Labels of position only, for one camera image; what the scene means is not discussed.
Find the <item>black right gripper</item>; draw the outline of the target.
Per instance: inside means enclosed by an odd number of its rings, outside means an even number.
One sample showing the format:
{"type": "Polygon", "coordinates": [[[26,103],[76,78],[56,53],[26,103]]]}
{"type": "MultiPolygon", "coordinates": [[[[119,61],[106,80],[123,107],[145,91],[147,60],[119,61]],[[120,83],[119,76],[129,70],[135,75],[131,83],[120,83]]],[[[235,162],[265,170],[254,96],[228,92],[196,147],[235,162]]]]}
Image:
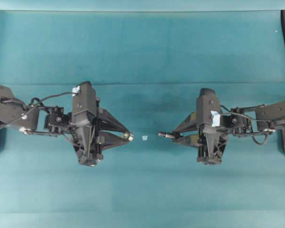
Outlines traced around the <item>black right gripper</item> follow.
{"type": "Polygon", "coordinates": [[[197,162],[205,165],[217,165],[222,163],[222,157],[226,144],[228,142],[228,134],[225,132],[223,117],[220,120],[220,126],[204,128],[202,131],[197,126],[196,112],[192,112],[180,125],[172,132],[185,133],[197,131],[199,134],[191,134],[180,136],[173,139],[173,143],[189,147],[198,148],[197,162]]]}

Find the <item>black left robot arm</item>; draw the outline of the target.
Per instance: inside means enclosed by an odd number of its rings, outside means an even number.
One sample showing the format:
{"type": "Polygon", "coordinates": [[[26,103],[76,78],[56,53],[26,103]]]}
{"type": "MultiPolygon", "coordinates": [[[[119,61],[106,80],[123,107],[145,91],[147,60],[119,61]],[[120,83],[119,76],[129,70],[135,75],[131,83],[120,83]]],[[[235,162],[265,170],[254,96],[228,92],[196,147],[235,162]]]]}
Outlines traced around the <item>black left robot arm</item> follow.
{"type": "Polygon", "coordinates": [[[14,97],[11,89],[0,85],[0,130],[12,127],[25,135],[59,135],[73,145],[78,163],[94,167],[103,160],[103,150],[126,145],[133,134],[107,110],[100,107],[89,81],[72,89],[72,111],[46,106],[46,98],[34,97],[29,104],[14,97]]]}

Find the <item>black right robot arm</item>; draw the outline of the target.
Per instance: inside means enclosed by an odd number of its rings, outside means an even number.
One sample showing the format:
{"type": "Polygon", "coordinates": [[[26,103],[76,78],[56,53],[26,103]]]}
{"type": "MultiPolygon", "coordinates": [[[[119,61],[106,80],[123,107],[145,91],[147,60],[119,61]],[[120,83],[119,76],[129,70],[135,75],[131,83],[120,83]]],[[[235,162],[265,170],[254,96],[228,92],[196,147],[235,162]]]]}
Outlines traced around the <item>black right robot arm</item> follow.
{"type": "Polygon", "coordinates": [[[178,145],[197,148],[198,163],[218,165],[229,135],[251,137],[257,145],[264,145],[276,131],[282,132],[285,152],[285,101],[230,110],[222,105],[216,110],[209,105],[200,107],[166,137],[178,145]]]}

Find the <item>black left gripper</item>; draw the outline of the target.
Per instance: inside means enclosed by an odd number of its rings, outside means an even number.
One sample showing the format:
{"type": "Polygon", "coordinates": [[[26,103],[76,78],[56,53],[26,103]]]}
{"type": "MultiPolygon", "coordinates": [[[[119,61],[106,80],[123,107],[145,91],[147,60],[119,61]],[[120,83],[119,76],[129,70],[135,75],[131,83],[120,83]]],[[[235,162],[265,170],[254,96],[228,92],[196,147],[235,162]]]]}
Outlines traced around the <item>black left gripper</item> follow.
{"type": "Polygon", "coordinates": [[[119,137],[109,132],[100,132],[98,134],[98,121],[100,120],[100,129],[104,131],[129,133],[130,131],[120,123],[106,109],[99,108],[99,99],[96,98],[97,117],[93,119],[88,126],[77,127],[71,123],[71,135],[74,140],[74,149],[78,157],[80,165],[94,167],[97,165],[97,160],[102,158],[100,152],[113,147],[118,147],[128,144],[130,141],[126,138],[119,137]],[[98,134],[98,146],[95,143],[95,137],[98,134]]]}

